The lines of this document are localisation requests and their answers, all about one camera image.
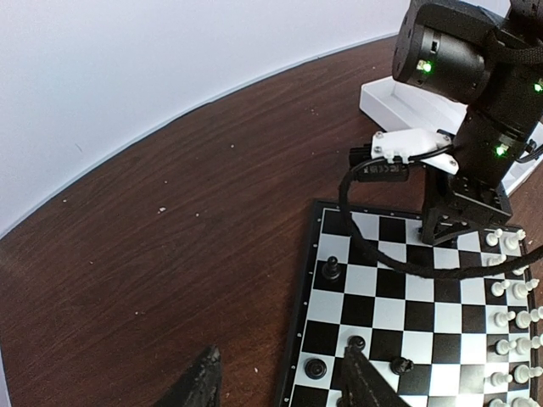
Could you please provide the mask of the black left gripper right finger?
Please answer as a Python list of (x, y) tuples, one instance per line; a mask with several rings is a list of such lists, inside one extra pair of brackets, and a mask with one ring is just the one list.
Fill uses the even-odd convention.
[(350, 407), (409, 407), (355, 346), (344, 348), (341, 405)]

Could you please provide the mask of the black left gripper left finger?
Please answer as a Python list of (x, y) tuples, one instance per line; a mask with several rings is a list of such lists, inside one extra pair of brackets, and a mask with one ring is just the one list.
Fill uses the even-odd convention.
[(216, 345), (210, 345), (154, 405), (156, 407), (219, 407), (221, 381), (221, 353)]

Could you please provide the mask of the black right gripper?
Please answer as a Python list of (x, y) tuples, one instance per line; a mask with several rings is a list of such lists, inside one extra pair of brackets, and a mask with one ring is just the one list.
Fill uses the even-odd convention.
[(504, 226), (512, 206), (502, 184), (492, 188), (465, 176), (426, 169), (420, 238), (439, 245), (472, 231)]

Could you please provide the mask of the black chess piece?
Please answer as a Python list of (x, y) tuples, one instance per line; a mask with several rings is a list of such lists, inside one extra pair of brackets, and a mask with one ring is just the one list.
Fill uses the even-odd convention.
[(412, 360), (409, 360), (407, 358), (397, 357), (391, 360), (389, 367), (394, 374), (396, 374), (397, 376), (402, 376), (412, 371), (415, 367), (415, 364)]

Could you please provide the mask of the black chess pawn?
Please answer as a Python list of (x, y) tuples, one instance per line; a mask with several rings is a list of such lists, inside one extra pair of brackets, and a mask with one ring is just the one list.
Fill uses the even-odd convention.
[(304, 364), (304, 372), (311, 380), (320, 380), (327, 374), (327, 365), (321, 359), (310, 358)]
[(366, 340), (360, 335), (352, 335), (348, 338), (348, 345), (358, 349), (359, 351), (363, 351), (366, 347)]
[(339, 260), (336, 256), (327, 258), (326, 263), (322, 267), (322, 275), (329, 281), (335, 281), (339, 278), (341, 269), (339, 267)]

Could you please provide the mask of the black white chessboard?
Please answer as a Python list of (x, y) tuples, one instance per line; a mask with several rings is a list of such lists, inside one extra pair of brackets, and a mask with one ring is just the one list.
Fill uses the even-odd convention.
[[(335, 281), (322, 275), (330, 256), (341, 269)], [(485, 406), (485, 278), (442, 282), (391, 270), (350, 240), (334, 203), (315, 202), (275, 405), (338, 405), (344, 348), (360, 335), (363, 354), (409, 405)], [(397, 357), (414, 369), (394, 374)], [(326, 363), (325, 377), (305, 374), (310, 358)]]

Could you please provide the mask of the white plastic divided tray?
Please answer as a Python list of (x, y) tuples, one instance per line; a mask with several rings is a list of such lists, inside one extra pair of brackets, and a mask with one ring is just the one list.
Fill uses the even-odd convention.
[[(397, 82), (390, 76), (361, 86), (359, 108), (383, 129), (372, 137), (373, 159), (391, 159), (395, 155), (406, 159), (446, 145), (435, 133), (456, 135), (467, 110), (464, 104)], [(453, 155), (441, 154), (423, 163), (450, 174), (457, 172), (479, 181), (500, 182), (508, 195), (542, 164), (541, 158), (520, 164), (502, 142), (491, 141), (485, 147), (474, 137), (455, 143)]]

